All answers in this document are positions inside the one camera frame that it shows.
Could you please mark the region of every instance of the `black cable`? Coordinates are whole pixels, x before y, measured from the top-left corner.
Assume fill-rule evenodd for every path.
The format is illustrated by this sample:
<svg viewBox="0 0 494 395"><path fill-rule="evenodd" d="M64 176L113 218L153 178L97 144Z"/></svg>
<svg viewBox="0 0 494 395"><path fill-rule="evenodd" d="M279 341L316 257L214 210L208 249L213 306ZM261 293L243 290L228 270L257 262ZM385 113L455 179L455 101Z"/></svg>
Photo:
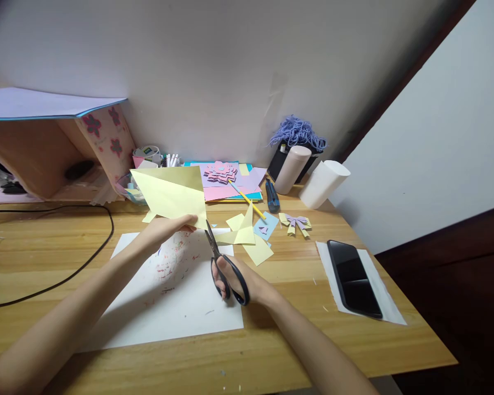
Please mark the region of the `black cable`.
<svg viewBox="0 0 494 395"><path fill-rule="evenodd" d="M101 252L101 250L104 247L106 247L106 244L108 244L108 241L110 241L111 237L114 235L114 231L115 231L114 219L111 216L110 210L107 207L104 207L104 206L69 205L69 206L60 206L60 207L56 207L56 208L49 208L47 210L0 210L0 212L49 212L49 211L60 210L61 208L66 208L66 207L95 207L95 208L103 208L103 209L105 209L108 212L108 215L110 216L110 222L111 222L110 235L106 238L106 240L104 241L104 243L101 244L101 246L97 249L97 251L95 253L93 253L93 255L86 261L85 264L83 264L79 269L77 269L74 273L72 273L70 276L68 276L67 278L65 278L61 282L56 283L55 285L52 285L50 287L47 287L46 289L43 289L42 291L35 292L34 294L30 294L30 295L24 296L24 297L22 297L20 299L16 299L16 300L13 300L13 301L10 301L10 302L0 303L0 307L11 306L12 304L16 304L16 303L22 302L24 300L31 299L32 297L38 296L40 294L43 294L44 292L50 291L52 289L55 289L58 286L63 285L64 283L68 282L73 277L75 277L76 275L78 275L78 273L81 270L83 270L86 266L89 265L89 263Z"/></svg>

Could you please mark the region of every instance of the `purple paper bow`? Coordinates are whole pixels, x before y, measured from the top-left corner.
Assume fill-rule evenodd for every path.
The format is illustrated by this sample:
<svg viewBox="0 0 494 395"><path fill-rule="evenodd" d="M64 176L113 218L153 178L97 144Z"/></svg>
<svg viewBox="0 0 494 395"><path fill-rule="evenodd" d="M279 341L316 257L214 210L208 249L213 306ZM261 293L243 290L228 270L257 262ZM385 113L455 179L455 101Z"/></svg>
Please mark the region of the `purple paper bow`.
<svg viewBox="0 0 494 395"><path fill-rule="evenodd" d="M305 228L305 225L307 225L307 219L304 218L304 217L292 217L292 216L288 216L287 214L285 215L285 217L287 218L287 220L290 222L289 226L296 226L296 224L298 224L298 226L300 227L300 229L304 229Z"/></svg>

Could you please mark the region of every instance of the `black scissors handle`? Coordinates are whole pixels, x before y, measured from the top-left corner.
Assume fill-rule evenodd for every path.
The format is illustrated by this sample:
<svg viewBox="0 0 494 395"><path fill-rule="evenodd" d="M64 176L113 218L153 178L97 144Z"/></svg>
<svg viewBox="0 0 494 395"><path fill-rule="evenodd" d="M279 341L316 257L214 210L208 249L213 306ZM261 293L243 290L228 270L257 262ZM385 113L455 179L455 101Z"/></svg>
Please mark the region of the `black scissors handle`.
<svg viewBox="0 0 494 395"><path fill-rule="evenodd" d="M222 256L227 261L227 263L231 265L232 270L234 271L234 274L236 275L236 277L238 277L238 280L240 281L240 285L242 286L243 295L244 295L244 297L242 298L239 293L234 291L229 286L229 284L227 283L227 278L225 277L225 275L221 272L220 268L218 267L218 263L214 260L214 258L212 258L210 260L211 270L212 270L212 263L215 262L216 270L218 271L218 274L220 275L220 279L225 284L225 300L228 300L231 297L231 291L232 291L232 293L234 294L234 297L236 298L238 303L241 304L242 306L247 306L251 300L251 297L249 296L249 288L247 287L247 283L245 282L245 279L243 278L242 273L240 272L238 267L226 255L220 254L220 256ZM218 288L216 286L216 290L221 295L220 288Z"/></svg>

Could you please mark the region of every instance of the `paper roll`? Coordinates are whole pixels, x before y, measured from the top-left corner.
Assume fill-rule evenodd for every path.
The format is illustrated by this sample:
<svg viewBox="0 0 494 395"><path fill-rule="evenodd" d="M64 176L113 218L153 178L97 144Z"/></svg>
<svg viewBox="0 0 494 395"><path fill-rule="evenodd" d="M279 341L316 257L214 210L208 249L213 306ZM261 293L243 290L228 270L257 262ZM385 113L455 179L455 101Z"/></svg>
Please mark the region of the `paper roll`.
<svg viewBox="0 0 494 395"><path fill-rule="evenodd" d="M307 207L316 210L350 174L338 162L320 162L300 192L300 200Z"/></svg>

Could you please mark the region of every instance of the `yellow pencil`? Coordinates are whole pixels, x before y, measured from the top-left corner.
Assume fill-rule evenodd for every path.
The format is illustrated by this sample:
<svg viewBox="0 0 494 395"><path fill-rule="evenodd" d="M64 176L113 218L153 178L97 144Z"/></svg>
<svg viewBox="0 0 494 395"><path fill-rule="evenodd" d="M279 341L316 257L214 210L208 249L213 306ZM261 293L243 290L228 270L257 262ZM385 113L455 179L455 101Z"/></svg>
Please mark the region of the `yellow pencil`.
<svg viewBox="0 0 494 395"><path fill-rule="evenodd" d="M236 190L236 192L238 192L238 193L239 193L239 194L240 194L240 195L241 195L241 196L245 199L245 201L246 201L247 203L249 203L249 204L251 204L251 203L252 203L252 202L249 200L249 198L248 198L247 196L245 196L245 195L242 193L242 191L240 191L240 190L238 189L238 187L237 187L236 185L234 185L234 183L233 183L231 180L229 180L229 182L231 183L231 185L233 186L233 188ZM253 208L254 208L254 210L258 213L258 215L259 215L260 217L262 217L262 219L266 219L266 218L265 218L265 215L263 215L263 214L260 212L260 210L258 210L258 209L256 208L256 206L255 206L255 205L252 205L252 207L253 207Z"/></svg>

